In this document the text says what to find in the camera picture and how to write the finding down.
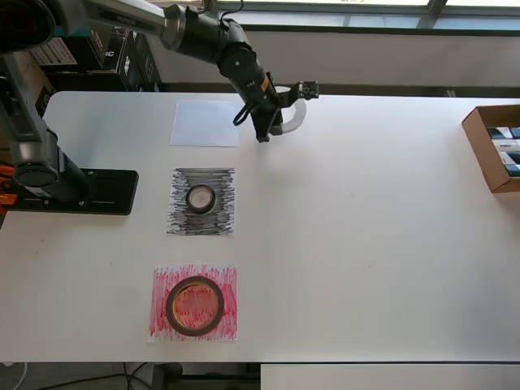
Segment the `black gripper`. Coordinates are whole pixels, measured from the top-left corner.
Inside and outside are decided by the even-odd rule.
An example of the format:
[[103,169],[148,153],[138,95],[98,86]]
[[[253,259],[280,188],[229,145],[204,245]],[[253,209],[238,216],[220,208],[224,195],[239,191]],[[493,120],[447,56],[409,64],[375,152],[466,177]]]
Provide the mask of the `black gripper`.
[[249,112],[258,142],[268,142],[270,135],[281,136],[297,128],[295,124],[283,122],[282,110],[292,106],[298,99],[298,87],[282,93],[248,87]]

